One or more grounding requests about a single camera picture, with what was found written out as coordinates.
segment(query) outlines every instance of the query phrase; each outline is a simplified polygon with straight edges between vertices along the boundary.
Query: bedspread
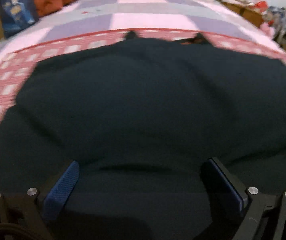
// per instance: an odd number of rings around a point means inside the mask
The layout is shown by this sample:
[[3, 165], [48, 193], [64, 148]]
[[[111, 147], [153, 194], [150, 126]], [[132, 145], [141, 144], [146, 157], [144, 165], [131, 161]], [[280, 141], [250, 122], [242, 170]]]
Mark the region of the bedspread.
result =
[[142, 37], [168, 40], [201, 31], [217, 47], [279, 58], [286, 64], [285, 51], [216, 1], [79, 0], [0, 42], [0, 121], [38, 61], [121, 41], [131, 29]]
[[79, 0], [3, 41], [0, 62], [7, 53], [41, 42], [124, 28], [200, 30], [280, 50], [261, 30], [214, 0]]

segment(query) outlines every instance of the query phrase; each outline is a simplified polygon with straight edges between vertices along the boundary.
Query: clutter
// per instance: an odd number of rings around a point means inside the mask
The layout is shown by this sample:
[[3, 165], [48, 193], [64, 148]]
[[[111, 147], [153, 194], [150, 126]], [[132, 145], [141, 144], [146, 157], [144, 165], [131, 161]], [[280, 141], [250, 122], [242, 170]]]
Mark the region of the clutter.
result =
[[33, 0], [0, 0], [0, 19], [5, 38], [30, 27], [38, 21]]
[[259, 28], [263, 22], [262, 15], [257, 11], [253, 11], [251, 6], [253, 4], [248, 1], [243, 1], [243, 2], [241, 2], [240, 0], [218, 0], [218, 1], [225, 7], [229, 8], [231, 11], [242, 16], [245, 20], [249, 21], [257, 28]]
[[269, 8], [269, 6], [266, 1], [254, 0], [254, 8], [257, 8], [260, 13], [263, 13]]
[[267, 22], [269, 26], [271, 26], [274, 23], [274, 17], [270, 11], [265, 11], [261, 15], [262, 15], [263, 20]]
[[272, 26], [275, 28], [276, 36], [278, 35], [276, 40], [280, 44], [286, 33], [286, 9], [270, 6], [268, 11], [273, 14]]
[[227, 3], [231, 3], [231, 4], [237, 4], [237, 5], [241, 5], [243, 7], [253, 5], [253, 3], [251, 3], [248, 0], [219, 0], [219, 1], [227, 2]]

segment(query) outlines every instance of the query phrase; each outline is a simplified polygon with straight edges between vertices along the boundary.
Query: blue fabric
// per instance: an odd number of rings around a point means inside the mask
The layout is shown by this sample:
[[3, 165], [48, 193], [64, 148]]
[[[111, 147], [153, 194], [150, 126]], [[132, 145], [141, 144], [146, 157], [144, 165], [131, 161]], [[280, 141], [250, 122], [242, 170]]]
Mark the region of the blue fabric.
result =
[[5, 38], [38, 21], [34, 0], [0, 0], [0, 18]]
[[80, 175], [79, 164], [74, 161], [47, 194], [42, 208], [42, 219], [47, 223], [56, 220], [70, 196]]

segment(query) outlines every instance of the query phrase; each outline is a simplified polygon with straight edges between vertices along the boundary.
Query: pink plush toy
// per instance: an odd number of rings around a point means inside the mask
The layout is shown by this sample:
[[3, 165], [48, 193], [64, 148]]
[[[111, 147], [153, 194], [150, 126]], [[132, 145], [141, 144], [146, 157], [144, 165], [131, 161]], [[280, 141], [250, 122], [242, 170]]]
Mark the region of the pink plush toy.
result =
[[273, 40], [275, 34], [275, 29], [273, 27], [270, 27], [267, 22], [264, 22], [261, 24], [260, 29], [266, 36]]

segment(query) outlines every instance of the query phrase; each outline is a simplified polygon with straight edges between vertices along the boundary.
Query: blue bag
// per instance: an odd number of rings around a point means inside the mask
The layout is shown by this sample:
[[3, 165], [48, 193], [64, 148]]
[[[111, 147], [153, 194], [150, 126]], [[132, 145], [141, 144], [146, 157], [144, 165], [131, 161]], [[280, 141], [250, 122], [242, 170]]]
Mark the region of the blue bag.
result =
[[0, 0], [0, 19], [5, 38], [38, 21], [34, 0]]

